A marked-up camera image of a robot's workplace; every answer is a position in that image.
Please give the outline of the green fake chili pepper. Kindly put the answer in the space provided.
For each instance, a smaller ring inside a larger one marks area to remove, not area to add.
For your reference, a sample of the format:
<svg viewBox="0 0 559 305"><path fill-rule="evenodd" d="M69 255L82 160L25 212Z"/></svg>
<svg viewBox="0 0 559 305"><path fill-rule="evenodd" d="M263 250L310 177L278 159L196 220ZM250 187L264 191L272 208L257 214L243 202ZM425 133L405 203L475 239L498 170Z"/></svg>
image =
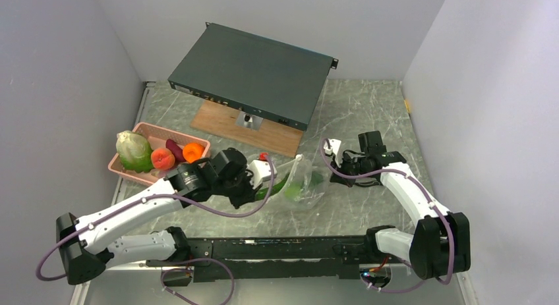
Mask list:
<svg viewBox="0 0 559 305"><path fill-rule="evenodd" d="M289 178L289 175L284 176L284 178L282 178L279 182L276 182L270 189L270 196L273 196L275 194L277 194L286 184L287 180ZM260 190L258 190L258 192L255 195L255 200L256 201L260 201L263 200L266 197L266 194L268 193L268 188L261 188Z"/></svg>

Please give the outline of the orange fake fruit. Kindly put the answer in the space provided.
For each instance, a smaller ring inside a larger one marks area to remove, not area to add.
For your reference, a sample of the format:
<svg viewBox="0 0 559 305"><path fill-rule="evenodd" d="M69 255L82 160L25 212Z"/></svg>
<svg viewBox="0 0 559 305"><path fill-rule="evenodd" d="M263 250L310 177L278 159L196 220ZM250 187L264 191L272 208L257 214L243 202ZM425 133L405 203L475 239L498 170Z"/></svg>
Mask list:
<svg viewBox="0 0 559 305"><path fill-rule="evenodd" d="M203 157L205 147L199 143L189 143L184 146L182 154L188 163L193 163Z"/></svg>

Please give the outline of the clear zip top bag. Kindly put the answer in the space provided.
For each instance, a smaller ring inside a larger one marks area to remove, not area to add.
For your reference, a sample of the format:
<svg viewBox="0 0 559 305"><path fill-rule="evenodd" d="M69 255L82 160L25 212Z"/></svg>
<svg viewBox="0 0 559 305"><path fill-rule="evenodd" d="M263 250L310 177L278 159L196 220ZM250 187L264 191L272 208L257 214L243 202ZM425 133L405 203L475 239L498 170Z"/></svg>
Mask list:
<svg viewBox="0 0 559 305"><path fill-rule="evenodd" d="M313 208L328 187L329 171L298 154L276 165L274 187L264 211L304 211Z"/></svg>

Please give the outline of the dark red fake fruit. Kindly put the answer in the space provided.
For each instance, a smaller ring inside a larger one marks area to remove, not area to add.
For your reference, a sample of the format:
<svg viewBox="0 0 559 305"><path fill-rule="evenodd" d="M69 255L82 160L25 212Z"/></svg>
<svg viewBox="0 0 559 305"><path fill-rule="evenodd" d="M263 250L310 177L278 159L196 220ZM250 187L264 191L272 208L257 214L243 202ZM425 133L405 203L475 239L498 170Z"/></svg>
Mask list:
<svg viewBox="0 0 559 305"><path fill-rule="evenodd" d="M184 163L183 149L172 139L165 141L165 147L173 154L176 163Z"/></svg>

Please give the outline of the red peach fake fruit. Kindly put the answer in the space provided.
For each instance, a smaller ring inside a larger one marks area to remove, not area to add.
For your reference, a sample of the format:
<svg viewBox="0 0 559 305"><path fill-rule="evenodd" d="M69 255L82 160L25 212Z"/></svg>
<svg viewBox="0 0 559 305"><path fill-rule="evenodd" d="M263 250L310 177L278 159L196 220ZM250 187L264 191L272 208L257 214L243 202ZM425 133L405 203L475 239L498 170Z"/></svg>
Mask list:
<svg viewBox="0 0 559 305"><path fill-rule="evenodd" d="M171 150L167 148L157 148L151 155L150 159L152 165L158 170L168 170L175 165L175 156Z"/></svg>

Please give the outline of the white fake food pieces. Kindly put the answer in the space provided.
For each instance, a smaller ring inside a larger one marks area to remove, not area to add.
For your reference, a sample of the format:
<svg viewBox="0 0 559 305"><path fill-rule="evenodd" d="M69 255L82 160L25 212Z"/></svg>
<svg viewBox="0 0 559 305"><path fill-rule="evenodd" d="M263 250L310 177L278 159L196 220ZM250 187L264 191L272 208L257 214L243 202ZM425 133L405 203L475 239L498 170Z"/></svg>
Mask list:
<svg viewBox="0 0 559 305"><path fill-rule="evenodd" d="M129 171L148 173L154 168L151 160L153 149L141 134L125 130L117 134L115 144L122 166Z"/></svg>

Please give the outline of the green fake vegetable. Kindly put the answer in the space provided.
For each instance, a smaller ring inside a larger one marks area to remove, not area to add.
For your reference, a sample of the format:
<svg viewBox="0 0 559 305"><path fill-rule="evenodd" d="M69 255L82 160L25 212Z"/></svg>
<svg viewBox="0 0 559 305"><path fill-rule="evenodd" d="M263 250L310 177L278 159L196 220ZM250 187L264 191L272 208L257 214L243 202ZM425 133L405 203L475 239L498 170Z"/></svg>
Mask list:
<svg viewBox="0 0 559 305"><path fill-rule="evenodd" d="M309 187L316 188L324 182L323 174L320 171L312 171L310 176Z"/></svg>

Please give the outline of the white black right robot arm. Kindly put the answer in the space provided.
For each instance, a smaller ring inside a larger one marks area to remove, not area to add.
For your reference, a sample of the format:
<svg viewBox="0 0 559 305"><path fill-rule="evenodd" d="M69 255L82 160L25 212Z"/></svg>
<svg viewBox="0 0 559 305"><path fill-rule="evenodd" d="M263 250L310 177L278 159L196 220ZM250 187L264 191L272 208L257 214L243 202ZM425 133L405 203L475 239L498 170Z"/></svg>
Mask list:
<svg viewBox="0 0 559 305"><path fill-rule="evenodd" d="M385 225L367 230L363 253L371 262L397 257L422 280L447 285L453 274L471 267L470 222L462 212L441 204L413 174L399 152L389 152L379 131L358 135L360 150L342 150L341 141L325 138L320 153L332 172L331 182L348 187L371 184L387 188L415 224L412 234Z"/></svg>

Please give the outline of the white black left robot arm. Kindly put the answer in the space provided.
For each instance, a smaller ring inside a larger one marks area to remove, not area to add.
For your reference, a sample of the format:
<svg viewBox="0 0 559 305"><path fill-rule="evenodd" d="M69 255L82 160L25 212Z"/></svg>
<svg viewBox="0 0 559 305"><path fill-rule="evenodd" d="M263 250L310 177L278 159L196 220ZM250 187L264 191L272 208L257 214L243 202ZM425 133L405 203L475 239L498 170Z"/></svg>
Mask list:
<svg viewBox="0 0 559 305"><path fill-rule="evenodd" d="M97 213L56 220L57 249L70 285L90 281L106 269L141 260L181 265L192 258L192 248L179 227L151 235L127 236L136 227L168 213L195 206L216 215L227 214L204 205L224 196L231 205L257 201L264 181L273 181L276 168L268 156L249 163L235 148L212 158L180 164L147 189Z"/></svg>

